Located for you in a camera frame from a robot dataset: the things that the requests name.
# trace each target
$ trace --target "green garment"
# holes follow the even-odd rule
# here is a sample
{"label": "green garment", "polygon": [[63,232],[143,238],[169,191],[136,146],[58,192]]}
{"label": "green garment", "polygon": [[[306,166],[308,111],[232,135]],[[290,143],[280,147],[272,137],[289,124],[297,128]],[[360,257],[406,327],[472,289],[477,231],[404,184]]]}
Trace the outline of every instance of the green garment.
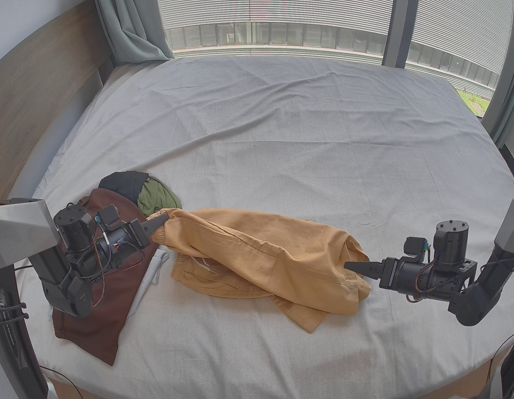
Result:
{"label": "green garment", "polygon": [[180,209],[181,201],[167,185],[154,176],[148,175],[139,194],[137,206],[141,213],[148,217],[161,209]]}

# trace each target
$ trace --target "drawstring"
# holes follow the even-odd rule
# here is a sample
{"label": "drawstring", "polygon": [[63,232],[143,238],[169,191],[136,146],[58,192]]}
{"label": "drawstring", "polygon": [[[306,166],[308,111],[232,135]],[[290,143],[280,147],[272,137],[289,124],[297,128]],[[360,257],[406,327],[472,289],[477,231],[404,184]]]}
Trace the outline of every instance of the drawstring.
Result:
{"label": "drawstring", "polygon": [[205,269],[207,270],[207,272],[211,272],[215,275],[218,275],[214,270],[211,270],[211,268],[217,268],[218,266],[211,266],[210,264],[208,264],[205,259],[203,257],[201,257],[203,263],[200,263],[198,262],[198,260],[196,259],[196,257],[191,257],[193,262],[196,263],[198,266],[200,266],[202,269]]}

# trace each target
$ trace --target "wooden bed frame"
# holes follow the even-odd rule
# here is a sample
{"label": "wooden bed frame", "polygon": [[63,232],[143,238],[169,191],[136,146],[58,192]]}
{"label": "wooden bed frame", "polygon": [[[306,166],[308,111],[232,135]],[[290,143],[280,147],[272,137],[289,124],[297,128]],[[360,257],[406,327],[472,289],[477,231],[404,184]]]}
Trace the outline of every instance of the wooden bed frame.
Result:
{"label": "wooden bed frame", "polygon": [[56,17],[0,60],[0,201],[49,125],[111,56],[94,0]]}

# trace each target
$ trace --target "bed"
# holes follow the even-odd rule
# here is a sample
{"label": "bed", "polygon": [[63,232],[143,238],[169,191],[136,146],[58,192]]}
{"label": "bed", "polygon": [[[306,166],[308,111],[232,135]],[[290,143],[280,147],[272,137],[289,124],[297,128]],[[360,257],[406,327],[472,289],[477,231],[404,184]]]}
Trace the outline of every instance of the bed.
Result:
{"label": "bed", "polygon": [[[34,196],[51,214],[113,171],[166,182],[183,208],[284,214],[350,232],[372,260],[407,236],[469,223],[484,263],[514,179],[447,81],[302,57],[202,57],[124,65],[74,126]],[[413,398],[490,359],[514,332],[514,274],[475,327],[447,304],[378,289],[313,334],[267,298],[205,296],[161,268],[109,367],[54,337],[40,282],[18,275],[35,353],[100,397]]]}

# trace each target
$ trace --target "dark brown garment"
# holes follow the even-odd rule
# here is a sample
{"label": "dark brown garment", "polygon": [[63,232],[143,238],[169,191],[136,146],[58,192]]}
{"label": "dark brown garment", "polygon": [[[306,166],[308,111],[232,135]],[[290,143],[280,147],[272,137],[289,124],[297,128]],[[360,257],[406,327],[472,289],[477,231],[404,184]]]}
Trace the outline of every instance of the dark brown garment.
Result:
{"label": "dark brown garment", "polygon": [[[119,210],[120,220],[125,222],[135,218],[139,222],[146,220],[137,205],[111,190],[95,189],[90,196],[82,198],[80,204],[85,206],[91,216],[95,216],[96,212],[106,205],[114,204]],[[124,327],[137,289],[157,247],[157,244],[152,242],[152,245],[144,249],[144,262],[137,267],[124,270],[141,261],[142,256],[139,252],[128,258],[122,265],[122,269],[105,274],[104,298],[87,318],[75,318],[54,309],[52,319],[56,337],[69,340],[108,365],[113,365],[119,347],[120,331]],[[95,302],[101,293],[102,282],[100,281],[93,287]]]}

